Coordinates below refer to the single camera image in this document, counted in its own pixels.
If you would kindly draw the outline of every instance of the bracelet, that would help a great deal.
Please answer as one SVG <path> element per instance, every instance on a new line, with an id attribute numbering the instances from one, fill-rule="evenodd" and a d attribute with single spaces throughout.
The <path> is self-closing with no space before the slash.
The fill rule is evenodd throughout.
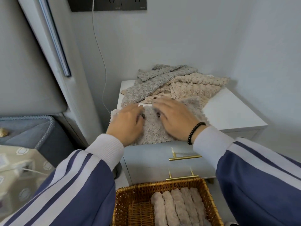
<path id="1" fill-rule="evenodd" d="M 205 122 L 199 122 L 199 123 L 193 128 L 193 130 L 191 131 L 191 133 L 189 134 L 189 136 L 188 136 L 188 141 L 187 141 L 187 143 L 188 143 L 189 145 L 192 145 L 192 143 L 191 143 L 191 137 L 192 137 L 193 133 L 194 133 L 194 132 L 198 129 L 198 127 L 201 126 L 201 125 L 206 125 L 206 124 L 205 124 Z"/>

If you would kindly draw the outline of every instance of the woven basket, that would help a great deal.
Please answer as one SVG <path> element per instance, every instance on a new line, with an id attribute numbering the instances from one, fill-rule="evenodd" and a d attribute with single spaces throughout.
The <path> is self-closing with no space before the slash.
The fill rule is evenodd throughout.
<path id="1" fill-rule="evenodd" d="M 183 187 L 197 188 L 211 225 L 224 226 L 207 184 L 201 178 L 142 183 L 118 189 L 112 220 L 113 226 L 154 226 L 155 216 L 151 196 L 155 192 L 163 193 L 166 190 L 171 191 Z"/>

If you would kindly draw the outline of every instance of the sleeve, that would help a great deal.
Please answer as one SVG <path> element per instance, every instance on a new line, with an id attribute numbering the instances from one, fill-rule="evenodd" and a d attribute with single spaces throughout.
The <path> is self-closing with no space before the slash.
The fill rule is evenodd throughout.
<path id="1" fill-rule="evenodd" d="M 109 225 L 116 195 L 111 170 L 122 154 L 118 139 L 100 135 L 86 151 L 63 160 L 33 198 L 0 225 Z"/>
<path id="2" fill-rule="evenodd" d="M 216 169 L 222 193 L 239 225 L 300 225 L 301 164 L 210 126 L 194 151 Z"/>

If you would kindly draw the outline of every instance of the gold drawer handle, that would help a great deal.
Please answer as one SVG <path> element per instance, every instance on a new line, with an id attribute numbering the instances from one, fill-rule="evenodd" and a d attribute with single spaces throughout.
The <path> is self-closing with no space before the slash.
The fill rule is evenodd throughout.
<path id="1" fill-rule="evenodd" d="M 178 179 L 186 179 L 186 178 L 198 178 L 198 177 L 199 177 L 198 175 L 194 175 L 193 171 L 191 171 L 191 176 L 173 178 L 173 177 L 171 177 L 171 173 L 169 171 L 169 178 L 167 178 L 166 181 L 172 181 L 172 180 L 178 180 Z"/>
<path id="2" fill-rule="evenodd" d="M 173 151 L 173 148 L 171 148 L 171 150 L 172 150 L 173 158 L 169 158 L 169 161 L 182 160 L 182 159 L 196 159 L 196 158 L 201 158 L 202 157 L 200 155 L 177 157 L 176 153 Z"/>

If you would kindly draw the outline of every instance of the bedside table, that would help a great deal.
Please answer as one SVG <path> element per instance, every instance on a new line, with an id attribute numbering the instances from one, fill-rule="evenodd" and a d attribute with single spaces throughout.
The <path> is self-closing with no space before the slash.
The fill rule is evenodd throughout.
<path id="1" fill-rule="evenodd" d="M 134 82 L 122 81 L 120 91 Z M 123 97 L 119 94 L 117 109 L 121 109 Z M 268 126 L 226 87 L 209 100 L 203 112 L 211 125 L 232 138 L 253 140 Z M 192 176 L 215 177 L 214 168 L 186 141 L 128 146 L 120 163 L 129 185 Z"/>

